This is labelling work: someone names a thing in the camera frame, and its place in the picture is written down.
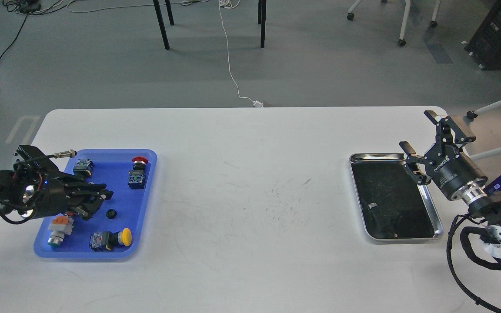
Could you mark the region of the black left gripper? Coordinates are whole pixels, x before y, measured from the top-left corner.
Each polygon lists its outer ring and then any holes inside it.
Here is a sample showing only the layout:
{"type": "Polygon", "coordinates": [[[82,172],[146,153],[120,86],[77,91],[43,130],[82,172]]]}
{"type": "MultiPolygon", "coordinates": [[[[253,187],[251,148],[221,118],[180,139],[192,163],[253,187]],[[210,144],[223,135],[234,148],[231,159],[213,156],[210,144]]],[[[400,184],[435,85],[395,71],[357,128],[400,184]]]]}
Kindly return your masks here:
{"type": "Polygon", "coordinates": [[[80,177],[67,176],[29,183],[29,200],[33,200],[33,219],[74,212],[89,220],[114,192],[105,183],[82,183],[80,177]]]}

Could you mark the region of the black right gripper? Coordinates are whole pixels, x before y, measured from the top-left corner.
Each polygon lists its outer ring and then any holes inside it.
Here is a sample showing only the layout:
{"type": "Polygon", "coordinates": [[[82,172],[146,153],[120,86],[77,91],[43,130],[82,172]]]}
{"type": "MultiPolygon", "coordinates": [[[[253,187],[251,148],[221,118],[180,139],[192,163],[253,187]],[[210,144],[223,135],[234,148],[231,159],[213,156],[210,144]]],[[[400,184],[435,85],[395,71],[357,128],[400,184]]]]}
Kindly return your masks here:
{"type": "Polygon", "coordinates": [[[484,194],[482,188],[488,177],[456,145],[475,141],[473,131],[463,117],[441,116],[433,110],[425,110],[424,115],[436,127],[435,144],[425,157],[418,157],[409,142],[400,141],[398,144],[405,153],[406,172],[418,186],[434,182],[448,200],[473,201],[480,198],[484,194]],[[419,164],[424,166],[426,173],[420,169],[419,164]]]}

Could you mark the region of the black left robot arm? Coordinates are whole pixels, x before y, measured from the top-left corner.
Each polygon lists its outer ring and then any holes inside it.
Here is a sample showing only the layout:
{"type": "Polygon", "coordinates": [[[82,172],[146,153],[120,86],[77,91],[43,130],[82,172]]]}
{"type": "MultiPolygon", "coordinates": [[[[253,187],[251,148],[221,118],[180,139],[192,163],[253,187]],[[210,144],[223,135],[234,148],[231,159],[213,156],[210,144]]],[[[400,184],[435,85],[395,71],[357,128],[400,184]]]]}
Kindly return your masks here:
{"type": "Polygon", "coordinates": [[[53,162],[75,155],[75,150],[46,155],[33,145],[20,145],[12,170],[0,170],[0,217],[14,225],[58,214],[91,219],[113,192],[104,183],[89,183],[89,168],[68,174],[53,162]]]}

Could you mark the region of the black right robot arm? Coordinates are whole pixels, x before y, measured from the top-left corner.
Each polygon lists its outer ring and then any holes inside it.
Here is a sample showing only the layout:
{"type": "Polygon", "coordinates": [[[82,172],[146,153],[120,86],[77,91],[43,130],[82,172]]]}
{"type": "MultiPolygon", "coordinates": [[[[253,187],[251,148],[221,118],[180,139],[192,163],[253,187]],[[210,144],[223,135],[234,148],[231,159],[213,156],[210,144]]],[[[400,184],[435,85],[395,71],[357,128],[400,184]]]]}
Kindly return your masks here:
{"type": "Polygon", "coordinates": [[[457,276],[452,258],[453,236],[465,220],[473,226],[461,229],[459,239],[467,257],[475,264],[492,271],[501,271],[501,187],[485,184],[488,178],[465,154],[463,148],[476,140],[467,125],[456,116],[442,116],[433,110],[424,115],[435,125],[435,142],[419,155],[407,141],[399,145],[405,153],[405,170],[420,186],[434,182],[449,201],[463,200],[468,212],[457,215],[447,239],[447,262],[458,287],[477,305],[501,313],[501,309],[472,293],[457,276]]]}

